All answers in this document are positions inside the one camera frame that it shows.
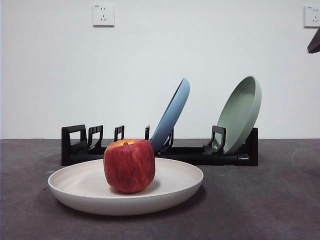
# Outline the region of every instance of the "dish rack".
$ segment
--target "dish rack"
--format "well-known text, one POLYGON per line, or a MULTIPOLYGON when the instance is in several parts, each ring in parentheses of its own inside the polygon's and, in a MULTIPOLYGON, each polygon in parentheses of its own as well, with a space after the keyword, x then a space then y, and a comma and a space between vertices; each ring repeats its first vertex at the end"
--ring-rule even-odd
MULTIPOLYGON (((149 140, 150 126, 145 128, 144 139, 149 140)), ((61 128, 61 165, 70 166, 86 161, 102 159, 106 146, 102 146, 104 126, 94 126, 88 129, 86 126, 74 125, 61 128), (70 134, 80 132, 80 141, 71 143, 70 134), (99 139, 93 144, 93 134, 99 134, 99 139)), ((161 150, 154 153, 155 157, 173 159, 192 165, 210 166, 258 166, 258 128, 253 128, 235 154, 224 154, 227 131, 224 127, 212 126, 211 139, 202 147, 176 147, 174 145, 174 129, 162 146, 161 150), (221 143, 217 148, 212 147, 215 135, 221 135, 221 143)), ((125 137, 125 126, 114 129, 114 139, 125 137)))

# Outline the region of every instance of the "blue plate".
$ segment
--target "blue plate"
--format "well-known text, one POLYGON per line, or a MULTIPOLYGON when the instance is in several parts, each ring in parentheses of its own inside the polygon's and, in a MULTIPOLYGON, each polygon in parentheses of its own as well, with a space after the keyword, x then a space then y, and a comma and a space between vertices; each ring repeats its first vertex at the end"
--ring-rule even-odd
POLYGON ((190 92, 190 84, 187 79, 182 79, 180 85, 175 91, 169 105, 156 127, 152 137, 151 144, 155 152, 159 152, 164 143, 166 142, 171 130, 174 128, 190 92))

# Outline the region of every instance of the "green plate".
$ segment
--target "green plate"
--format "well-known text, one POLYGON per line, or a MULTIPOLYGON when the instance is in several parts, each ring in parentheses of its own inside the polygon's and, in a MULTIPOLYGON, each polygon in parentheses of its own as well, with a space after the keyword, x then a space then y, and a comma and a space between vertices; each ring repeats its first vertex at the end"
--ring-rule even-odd
MULTIPOLYGON (((261 87, 253 76, 242 80, 224 105, 217 126, 226 129, 223 153, 235 154, 254 127, 261 106, 261 87)), ((217 148, 221 135, 216 134, 212 143, 217 148)))

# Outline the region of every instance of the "plate rim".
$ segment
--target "plate rim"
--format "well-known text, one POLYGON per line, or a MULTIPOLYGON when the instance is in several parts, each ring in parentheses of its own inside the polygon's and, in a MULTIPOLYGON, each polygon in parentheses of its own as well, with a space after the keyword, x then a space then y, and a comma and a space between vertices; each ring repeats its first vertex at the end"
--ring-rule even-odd
POLYGON ((162 145, 166 142, 166 139, 170 135, 170 132, 175 127, 182 111, 185 108, 189 94, 190 83, 188 79, 183 77, 177 89, 175 90, 169 104, 167 105, 164 113, 162 114, 162 117, 152 134, 152 137, 150 138, 150 143, 152 144, 155 152, 158 152, 161 149, 162 145), (176 106, 178 106, 179 108, 178 111, 174 111, 176 106))
POLYGON ((192 168, 196 169, 197 171, 200 172, 200 180, 198 180, 195 184, 187 187, 187 188, 184 188, 184 189, 181 189, 181 190, 178 190, 178 191, 170 191, 170 192, 165 192, 165 193, 158 193, 158 194, 146 194, 146 195, 128 195, 128 196, 116 196, 116 197, 101 197, 101 196, 86 196, 86 195, 79 195, 79 194, 73 194, 73 193, 68 193, 68 192, 65 192, 65 191, 62 191, 60 189, 58 189, 57 187, 53 186, 51 183, 50 183, 50 180, 51 178, 58 174, 58 172, 62 171, 62 170, 65 170, 67 168, 70 168, 70 167, 74 167, 76 165, 82 165, 82 164, 87 164, 87 163, 90 163, 90 162, 97 162, 97 161, 103 161, 103 158, 101 159, 96 159, 96 160, 91 160, 91 161, 84 161, 84 162, 80 162, 80 163, 77 163, 77 164, 73 164, 73 165, 70 165, 70 166, 66 166, 66 167, 63 167, 57 171, 55 171, 54 173, 52 173, 48 180, 47 180, 47 183, 49 185, 49 187, 61 194, 64 194, 64 195, 69 195, 69 196, 73 196, 73 197, 80 197, 80 198, 86 198, 86 199, 104 199, 104 200, 117 200, 117 199, 140 199, 140 198, 152 198, 152 197, 157 197, 157 196, 165 196, 165 195, 169 195, 169 194, 175 194, 175 193, 179 193, 179 192, 182 192, 182 191, 186 191, 188 189, 191 189, 195 186, 197 186, 198 184, 201 184, 203 179, 204 179, 204 173, 202 172, 202 170, 200 168, 198 168, 197 166, 195 165, 192 165, 190 163, 187 163, 187 162, 183 162, 183 161, 178 161, 178 160, 174 160, 174 159, 169 159, 169 158, 162 158, 162 157, 155 157, 155 159, 160 159, 160 160, 169 160, 169 161, 173 161, 173 162, 177 162, 179 164, 185 164, 185 165, 189 165, 191 166, 192 168))

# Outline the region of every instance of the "gray floor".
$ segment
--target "gray floor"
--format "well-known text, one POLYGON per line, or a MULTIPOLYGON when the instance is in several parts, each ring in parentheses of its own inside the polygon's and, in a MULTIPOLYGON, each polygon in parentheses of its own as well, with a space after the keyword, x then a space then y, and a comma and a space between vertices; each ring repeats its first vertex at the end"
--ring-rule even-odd
POLYGON ((1 140, 1 239, 317 240, 319 156, 320 139, 260 140, 258 167, 200 166, 203 185, 186 202, 115 217, 73 210, 51 194, 60 140, 1 140))

